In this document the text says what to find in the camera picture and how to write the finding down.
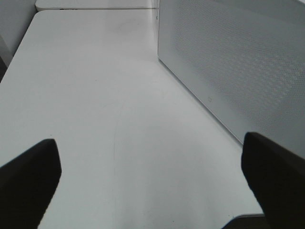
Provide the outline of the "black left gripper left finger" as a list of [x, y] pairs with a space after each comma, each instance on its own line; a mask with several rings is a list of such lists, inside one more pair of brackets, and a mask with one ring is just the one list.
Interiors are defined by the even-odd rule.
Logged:
[[62, 169], [54, 139], [44, 139], [0, 168], [0, 227], [38, 228]]

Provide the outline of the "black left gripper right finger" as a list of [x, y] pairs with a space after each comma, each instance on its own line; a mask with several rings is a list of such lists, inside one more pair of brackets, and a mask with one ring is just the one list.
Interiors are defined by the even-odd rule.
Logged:
[[305, 160], [265, 136], [244, 137], [241, 168], [273, 229], [305, 227]]

